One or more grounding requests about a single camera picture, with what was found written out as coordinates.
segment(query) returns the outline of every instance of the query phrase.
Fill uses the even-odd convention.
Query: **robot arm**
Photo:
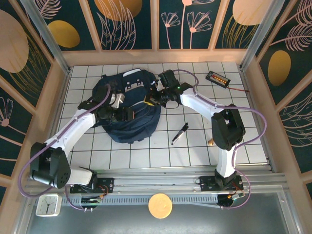
[[[107,92],[106,86],[100,86],[92,101],[82,102],[72,119],[58,133],[46,140],[44,144],[36,142],[32,146],[31,157],[57,140],[30,164],[30,177],[33,180],[56,188],[62,188],[66,184],[79,184],[90,189],[96,186],[97,174],[94,171],[82,167],[70,167],[67,158],[81,136],[100,119],[110,121],[133,119],[134,113],[131,108],[119,108],[124,95],[113,94],[113,92],[110,92],[103,105],[89,112],[104,100]]]
[[[235,146],[242,141],[245,134],[239,111],[227,109],[226,106],[218,104],[200,93],[195,93],[195,89],[187,83],[180,84],[171,70],[163,72],[159,78],[158,86],[152,89],[145,101],[164,107],[169,100],[176,101],[192,108],[212,123],[213,139],[219,147],[219,162],[215,170],[215,179],[220,189],[225,188],[236,176],[232,157]]]
[[[220,188],[226,187],[235,178],[232,166],[234,147],[242,141],[245,134],[238,110],[228,110],[226,106],[225,108],[217,108],[216,106],[221,105],[201,94],[194,93],[191,85],[187,83],[180,85],[171,70],[160,74],[159,77],[160,80],[157,81],[157,86],[153,85],[145,102],[150,105],[166,106],[169,100],[177,101],[179,104],[194,109],[212,122],[213,138],[219,147],[219,163],[215,170],[215,177]],[[66,184],[79,184],[90,190],[96,187],[96,172],[82,167],[70,167],[67,157],[81,136],[94,126],[99,119],[113,121],[133,119],[134,115],[130,108],[119,108],[119,103],[122,103],[124,98],[122,94],[113,93],[109,95],[109,101],[105,102],[101,107],[78,118],[100,103],[106,94],[107,89],[102,86],[102,88],[98,89],[92,102],[88,100],[79,105],[70,121],[75,120],[74,124],[69,124],[69,122],[44,144],[35,143],[33,145],[31,157],[46,145],[58,139],[47,151],[31,163],[30,177],[32,179],[56,188],[62,188]]]

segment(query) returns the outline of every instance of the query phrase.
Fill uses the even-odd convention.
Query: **white clock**
[[[58,194],[44,194],[39,197],[36,215],[52,217],[59,215],[62,197]]]

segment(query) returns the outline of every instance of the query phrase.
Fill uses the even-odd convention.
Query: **black pen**
[[[172,140],[171,145],[175,144],[176,141],[183,135],[183,133],[185,133],[185,131],[189,128],[188,126],[189,123],[186,123],[181,130],[177,133],[177,135],[174,137],[174,139]]]

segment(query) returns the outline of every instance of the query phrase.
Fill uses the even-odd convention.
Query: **dark teal wallpaper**
[[[5,194],[5,190],[6,190],[5,187],[0,186],[0,206],[1,206],[4,194]]]
[[[35,0],[62,51],[95,50],[78,0]]]
[[[88,0],[103,50],[151,49],[150,0]]]
[[[268,31],[268,33],[266,34],[265,38],[263,39],[261,45],[259,46],[259,48],[258,48],[258,50],[257,50],[257,52],[256,52],[256,54],[255,54],[256,56],[258,56],[259,53],[261,52],[261,50],[262,50],[264,44],[267,42],[267,38],[270,36],[270,34],[271,34],[271,32],[273,31],[273,29],[275,28],[277,22],[279,21],[279,19],[281,18],[282,14],[284,13],[284,10],[285,10],[285,8],[287,7],[289,1],[290,1],[290,0],[285,0],[285,1],[284,1],[284,4],[283,4],[283,6],[282,6],[282,9],[279,11],[279,13],[278,13],[277,17],[275,18],[274,23],[272,24],[270,30]]]
[[[247,49],[269,4],[263,0],[230,0],[215,48]]]
[[[0,88],[0,174],[11,176],[32,115]]]
[[[36,106],[51,64],[7,1],[0,23],[0,76]]]
[[[279,115],[301,173],[312,170],[312,83]]]
[[[27,16],[28,21],[31,23],[31,25],[33,26],[34,30],[37,32],[38,36],[40,37],[41,41],[43,42],[43,44],[45,45],[45,47],[47,48],[47,50],[49,51],[50,55],[52,58],[54,58],[52,52],[50,51],[48,45],[45,43],[45,41],[43,40],[43,38],[41,37],[39,31],[37,30],[36,26],[34,25],[33,21],[30,19],[29,15],[27,14],[25,8],[23,7],[22,3],[20,2],[20,0],[17,0],[19,6],[21,7],[21,9],[23,10],[24,14]]]
[[[311,2],[299,0],[260,61],[275,104],[312,69],[310,12]]]
[[[159,48],[207,49],[220,2],[160,0]]]
[[[310,195],[310,197],[312,199],[312,183],[307,184],[307,189],[308,189],[309,195]]]

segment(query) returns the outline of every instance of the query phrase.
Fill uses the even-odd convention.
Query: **clock face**
[[[47,195],[39,198],[37,211],[40,215],[53,215],[57,207],[58,197]]]

